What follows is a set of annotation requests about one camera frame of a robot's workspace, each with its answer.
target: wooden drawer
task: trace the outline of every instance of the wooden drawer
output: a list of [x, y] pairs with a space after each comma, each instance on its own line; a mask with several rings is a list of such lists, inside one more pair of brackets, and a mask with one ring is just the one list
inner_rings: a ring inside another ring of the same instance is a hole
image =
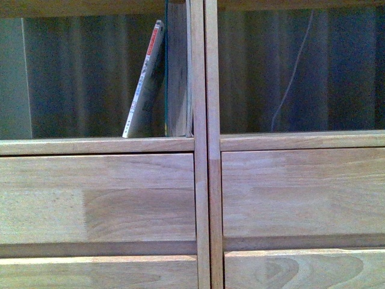
[[385, 250], [225, 254], [226, 289], [385, 288]]
[[0, 244], [195, 241], [192, 154], [0, 158]]
[[0, 259], [0, 287], [196, 289], [196, 256]]
[[222, 162], [226, 238], [385, 233], [385, 149], [224, 152]]

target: wooden panel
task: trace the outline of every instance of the wooden panel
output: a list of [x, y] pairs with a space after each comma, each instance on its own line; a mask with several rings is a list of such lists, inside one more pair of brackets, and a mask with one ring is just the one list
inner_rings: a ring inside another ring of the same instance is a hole
[[221, 151], [385, 146], [385, 131], [327, 131], [221, 136]]
[[122, 152], [184, 152], [193, 150], [194, 139], [186, 137], [0, 140], [0, 155], [107, 154]]
[[163, 13], [160, 0], [2, 0], [0, 17], [58, 17]]
[[385, 250], [284, 250], [225, 255], [226, 289], [385, 288]]
[[218, 0], [218, 8], [224, 11], [325, 9], [338, 7], [380, 6], [383, 0]]
[[210, 289], [208, 159], [203, 1], [190, 0], [192, 95], [194, 102], [195, 184], [199, 289]]
[[385, 233], [385, 149], [224, 152], [224, 235]]
[[220, 152], [217, 3], [205, 1], [211, 288], [223, 289], [222, 188]]
[[0, 259], [0, 287], [196, 289], [194, 256]]
[[0, 158], [0, 224], [0, 244], [193, 241], [193, 156]]

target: book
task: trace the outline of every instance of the book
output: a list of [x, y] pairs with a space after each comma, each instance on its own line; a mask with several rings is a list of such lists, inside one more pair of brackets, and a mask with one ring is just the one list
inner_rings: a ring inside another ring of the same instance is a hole
[[164, 24], [157, 20], [128, 113], [124, 138], [152, 135], [152, 108], [164, 79], [164, 34]]
[[190, 1], [167, 3], [165, 134], [193, 136]]

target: wire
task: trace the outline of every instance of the wire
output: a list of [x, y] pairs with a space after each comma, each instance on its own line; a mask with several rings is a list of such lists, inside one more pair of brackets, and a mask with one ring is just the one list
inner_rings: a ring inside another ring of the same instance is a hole
[[294, 64], [294, 70], [293, 70], [293, 74], [291, 75], [291, 79], [289, 81], [289, 85], [288, 87], [286, 88], [286, 91], [285, 91], [285, 94], [283, 95], [283, 98], [281, 100], [281, 103], [280, 105], [278, 106], [276, 112], [274, 113], [273, 115], [273, 119], [271, 120], [271, 126], [270, 126], [270, 131], [273, 132], [274, 131], [274, 125], [276, 123], [276, 118], [282, 108], [282, 105], [285, 103], [285, 100], [286, 98], [288, 97], [288, 93], [290, 91], [290, 88], [291, 88], [291, 85], [293, 84], [293, 80], [294, 80], [294, 77], [295, 77], [295, 73], [297, 72], [297, 67], [298, 67], [298, 64], [300, 62], [300, 57], [301, 57], [301, 54], [302, 54], [302, 50], [304, 48], [304, 45], [306, 43], [306, 40], [307, 40], [307, 36], [309, 35], [309, 31], [310, 31], [310, 28], [312, 27], [312, 22], [313, 22], [313, 17], [314, 17], [314, 10], [312, 10], [312, 13], [310, 14], [310, 18], [309, 18], [309, 24], [307, 25], [307, 29], [306, 29], [306, 33], [305, 33], [305, 36], [303, 37], [303, 40], [302, 40], [302, 44], [301, 44], [301, 47], [300, 47], [300, 50], [298, 51], [298, 55], [297, 55], [297, 60], [295, 61], [295, 64]]

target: curtain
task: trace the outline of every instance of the curtain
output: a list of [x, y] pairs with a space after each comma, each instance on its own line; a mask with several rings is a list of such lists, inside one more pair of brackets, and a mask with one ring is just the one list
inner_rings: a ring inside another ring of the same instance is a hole
[[[268, 132], [311, 10], [220, 12], [222, 133]], [[274, 131], [385, 128], [385, 12], [315, 10]]]
[[[159, 17], [25, 19], [32, 137], [121, 136]], [[154, 135], [164, 130], [163, 103]]]

